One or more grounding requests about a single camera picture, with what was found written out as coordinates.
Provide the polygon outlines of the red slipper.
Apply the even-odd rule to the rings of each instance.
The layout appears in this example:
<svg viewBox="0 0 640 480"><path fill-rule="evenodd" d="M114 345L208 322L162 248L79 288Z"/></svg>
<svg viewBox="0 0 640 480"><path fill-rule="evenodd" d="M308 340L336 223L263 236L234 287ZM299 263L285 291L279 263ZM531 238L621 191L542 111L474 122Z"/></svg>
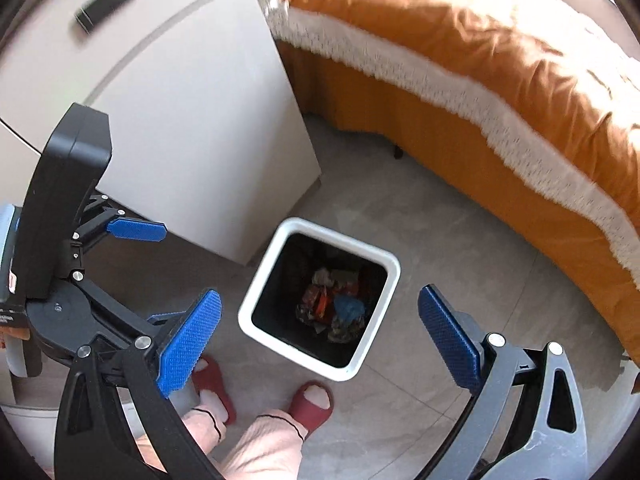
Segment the red slipper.
<svg viewBox="0 0 640 480"><path fill-rule="evenodd" d="M322 382L306 382L298 388L288 414L302 425L308 436L324 425L334 410L334 399L331 389Z"/></svg>
<svg viewBox="0 0 640 480"><path fill-rule="evenodd" d="M217 422L229 426L236 421L233 402L224 386L224 378L218 363L208 354L203 354L191 375L192 384L206 411Z"/></svg>

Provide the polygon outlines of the trash pile in bin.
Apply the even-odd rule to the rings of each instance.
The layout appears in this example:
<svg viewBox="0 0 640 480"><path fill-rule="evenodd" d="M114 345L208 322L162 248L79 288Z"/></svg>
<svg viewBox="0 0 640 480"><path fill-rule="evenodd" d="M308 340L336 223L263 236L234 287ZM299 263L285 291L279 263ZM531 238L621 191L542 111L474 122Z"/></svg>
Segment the trash pile in bin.
<svg viewBox="0 0 640 480"><path fill-rule="evenodd" d="M358 339L367 325L367 306L360 295L358 272L321 268L314 272L295 315L334 344Z"/></svg>

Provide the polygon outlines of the white black trash bin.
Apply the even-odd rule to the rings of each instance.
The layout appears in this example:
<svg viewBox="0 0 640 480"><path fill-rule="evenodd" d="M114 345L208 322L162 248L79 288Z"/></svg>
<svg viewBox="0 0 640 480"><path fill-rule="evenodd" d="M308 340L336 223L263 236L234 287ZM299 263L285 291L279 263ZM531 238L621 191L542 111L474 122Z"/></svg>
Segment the white black trash bin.
<svg viewBox="0 0 640 480"><path fill-rule="evenodd" d="M259 263L239 326L280 356L347 382L359 372L399 278L391 252L289 218Z"/></svg>

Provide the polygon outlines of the white cabinet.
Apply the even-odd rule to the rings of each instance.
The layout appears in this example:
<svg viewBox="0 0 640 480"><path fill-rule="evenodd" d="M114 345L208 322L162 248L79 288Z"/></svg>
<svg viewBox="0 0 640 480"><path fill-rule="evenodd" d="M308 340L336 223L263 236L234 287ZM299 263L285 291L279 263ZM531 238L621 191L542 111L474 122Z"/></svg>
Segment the white cabinet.
<svg viewBox="0 0 640 480"><path fill-rule="evenodd" d="M20 204L74 103L107 114L99 190L233 262L256 254L320 167L257 0L2 0L1 198Z"/></svg>

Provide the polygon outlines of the left red slipper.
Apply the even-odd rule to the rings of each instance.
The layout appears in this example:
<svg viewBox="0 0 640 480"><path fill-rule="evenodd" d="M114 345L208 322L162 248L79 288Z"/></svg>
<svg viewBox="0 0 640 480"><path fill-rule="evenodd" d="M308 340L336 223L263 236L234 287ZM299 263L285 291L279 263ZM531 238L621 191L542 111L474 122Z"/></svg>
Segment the left red slipper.
<svg viewBox="0 0 640 480"><path fill-rule="evenodd" d="M229 426L236 421L233 402L224 386L224 378L218 363L208 354L203 354L191 375L192 384L206 411L217 422Z"/></svg>

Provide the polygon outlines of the orange bed cover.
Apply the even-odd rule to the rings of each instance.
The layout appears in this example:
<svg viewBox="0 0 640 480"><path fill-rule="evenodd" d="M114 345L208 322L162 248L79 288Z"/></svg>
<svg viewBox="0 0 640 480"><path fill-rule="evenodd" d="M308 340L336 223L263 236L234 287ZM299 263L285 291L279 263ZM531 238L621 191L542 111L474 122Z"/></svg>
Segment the orange bed cover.
<svg viewBox="0 0 640 480"><path fill-rule="evenodd" d="M258 0L301 110L525 237L639 354L639 64L562 0Z"/></svg>

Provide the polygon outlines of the right red slipper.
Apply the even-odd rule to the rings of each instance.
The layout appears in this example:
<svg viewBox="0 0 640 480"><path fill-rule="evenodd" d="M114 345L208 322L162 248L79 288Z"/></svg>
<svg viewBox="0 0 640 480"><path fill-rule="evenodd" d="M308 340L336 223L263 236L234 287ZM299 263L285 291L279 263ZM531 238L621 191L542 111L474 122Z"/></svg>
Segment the right red slipper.
<svg viewBox="0 0 640 480"><path fill-rule="evenodd" d="M306 382L298 388L288 414L302 425L308 436L324 425L334 410L334 399L331 389L322 382Z"/></svg>

